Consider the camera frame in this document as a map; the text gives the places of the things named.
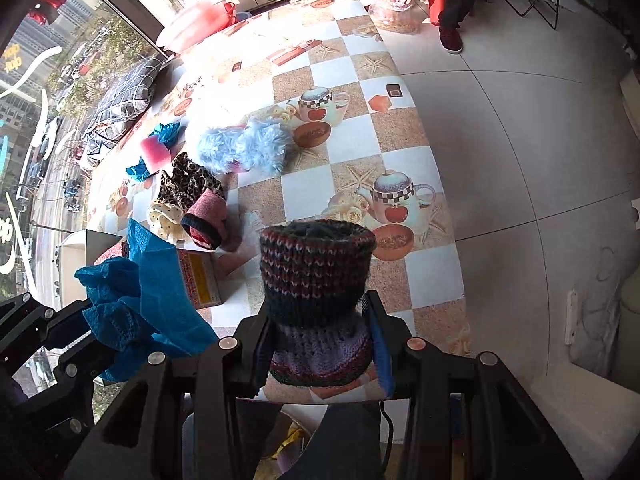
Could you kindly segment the blue knitted cloth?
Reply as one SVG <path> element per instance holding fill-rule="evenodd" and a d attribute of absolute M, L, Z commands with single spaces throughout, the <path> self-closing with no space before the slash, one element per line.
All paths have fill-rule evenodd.
<path fill-rule="evenodd" d="M 174 245 L 137 221 L 128 222 L 128 255 L 84 266 L 75 278 L 91 307 L 82 312 L 93 336 L 115 351 L 106 382 L 133 378 L 148 356 L 197 356 L 219 337 L 186 294 Z"/>

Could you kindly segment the dark striped knitted sleeve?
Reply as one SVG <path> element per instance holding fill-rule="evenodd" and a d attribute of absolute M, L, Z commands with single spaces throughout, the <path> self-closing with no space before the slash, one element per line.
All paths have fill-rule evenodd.
<path fill-rule="evenodd" d="M 359 378 L 373 359 L 357 311 L 376 238 L 359 224 L 295 221 L 260 233 L 264 303 L 276 329 L 270 374 L 281 384 L 326 388 Z"/>

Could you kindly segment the pink knitted sleeve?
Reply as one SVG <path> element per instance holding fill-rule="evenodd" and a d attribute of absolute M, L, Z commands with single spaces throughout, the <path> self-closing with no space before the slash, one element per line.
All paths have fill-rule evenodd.
<path fill-rule="evenodd" d="M 183 215 L 181 225 L 194 244 L 215 250 L 228 238 L 227 218 L 226 200 L 208 188 Z"/>

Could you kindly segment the white polka dot scrunchie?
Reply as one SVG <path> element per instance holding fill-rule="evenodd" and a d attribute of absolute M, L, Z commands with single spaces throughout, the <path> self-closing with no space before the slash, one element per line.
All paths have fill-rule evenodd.
<path fill-rule="evenodd" d="M 154 200 L 148 210 L 149 229 L 162 240 L 177 243 L 186 237 L 181 225 L 182 217 L 183 211 L 179 206 Z"/>

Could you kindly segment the fluffy light blue scrunchie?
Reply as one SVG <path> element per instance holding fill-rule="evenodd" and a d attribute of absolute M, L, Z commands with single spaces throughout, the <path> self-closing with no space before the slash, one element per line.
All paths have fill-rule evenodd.
<path fill-rule="evenodd" d="M 257 170 L 268 177 L 282 174 L 292 133 L 277 120 L 250 119 L 245 126 L 208 130 L 198 141 L 200 164 L 213 174 Z"/>

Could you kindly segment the pink foam sponge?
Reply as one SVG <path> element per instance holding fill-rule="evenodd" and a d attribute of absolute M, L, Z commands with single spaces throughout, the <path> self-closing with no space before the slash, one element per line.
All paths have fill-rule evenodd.
<path fill-rule="evenodd" d="M 157 134 L 148 136 L 140 143 L 141 158 L 149 174 L 155 174 L 171 161 L 170 149 L 160 142 Z"/>

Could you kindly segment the leopard print scrunchie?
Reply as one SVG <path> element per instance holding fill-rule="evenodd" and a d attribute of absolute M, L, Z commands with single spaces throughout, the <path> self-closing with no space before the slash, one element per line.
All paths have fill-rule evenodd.
<path fill-rule="evenodd" d="M 160 175 L 157 200 L 186 212 L 207 190 L 222 198 L 226 197 L 224 187 L 218 179 L 205 167 L 191 160 L 188 154 L 180 153 L 171 163 L 171 174 L 163 170 Z"/>

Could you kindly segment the blue crumpled cloth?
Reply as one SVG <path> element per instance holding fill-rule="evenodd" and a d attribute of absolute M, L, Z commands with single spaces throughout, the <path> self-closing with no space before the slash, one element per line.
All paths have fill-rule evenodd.
<path fill-rule="evenodd" d="M 154 128 L 152 133 L 149 134 L 148 136 L 154 136 L 154 134 L 157 134 L 158 138 L 160 139 L 160 142 L 163 142 L 163 144 L 165 144 L 170 149 L 170 152 L 171 152 L 171 149 L 175 146 L 175 144 L 178 141 L 180 128 L 181 128 L 180 122 L 172 122 L 171 124 L 166 124 L 166 125 L 159 124 Z M 140 150 L 139 161 L 134 166 L 127 167 L 126 174 L 128 177 L 138 182 L 142 182 L 153 175 L 153 174 L 149 174 L 149 171 L 146 170 L 144 161 L 141 158 L 141 150 Z"/>

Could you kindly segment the patterned checkered tablecloth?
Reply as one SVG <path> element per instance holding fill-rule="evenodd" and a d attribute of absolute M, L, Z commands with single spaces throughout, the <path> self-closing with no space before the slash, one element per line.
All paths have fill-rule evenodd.
<path fill-rule="evenodd" d="M 93 170 L 91 229 L 147 226 L 160 175 L 126 174 L 159 124 L 183 123 L 177 153 L 198 159 L 210 130 L 277 120 L 292 133 L 282 174 L 224 174 L 233 252 L 210 252 L 222 303 L 199 310 L 230 335 L 264 300 L 258 237 L 266 226 L 320 218 L 372 231 L 368 289 L 410 333 L 467 356 L 470 326 L 454 229 L 412 95 L 360 0 L 296 0 L 203 40 L 157 77 L 153 104 Z M 206 252 L 189 237 L 177 248 Z"/>

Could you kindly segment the checked dark blue cushion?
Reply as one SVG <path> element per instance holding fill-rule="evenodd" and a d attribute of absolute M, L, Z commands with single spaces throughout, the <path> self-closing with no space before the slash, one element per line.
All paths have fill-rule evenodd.
<path fill-rule="evenodd" d="M 146 111 L 165 62 L 161 54 L 145 58 L 107 90 L 82 132 L 85 140 L 79 162 L 82 169 L 93 170 L 99 166 Z"/>

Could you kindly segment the pink plastic basin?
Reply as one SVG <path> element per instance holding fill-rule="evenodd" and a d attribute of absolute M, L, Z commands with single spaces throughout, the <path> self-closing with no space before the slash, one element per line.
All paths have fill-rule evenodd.
<path fill-rule="evenodd" d="M 167 51 L 181 54 L 233 25 L 235 21 L 233 2 L 198 0 L 175 15 L 160 32 L 156 44 Z"/>

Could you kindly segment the clear plastic bag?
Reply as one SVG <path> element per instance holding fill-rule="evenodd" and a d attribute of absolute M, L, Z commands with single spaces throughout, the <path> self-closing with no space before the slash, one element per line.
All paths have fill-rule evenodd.
<path fill-rule="evenodd" d="M 378 30 L 414 35 L 421 28 L 413 5 L 402 0 L 371 0 L 369 15 Z"/>

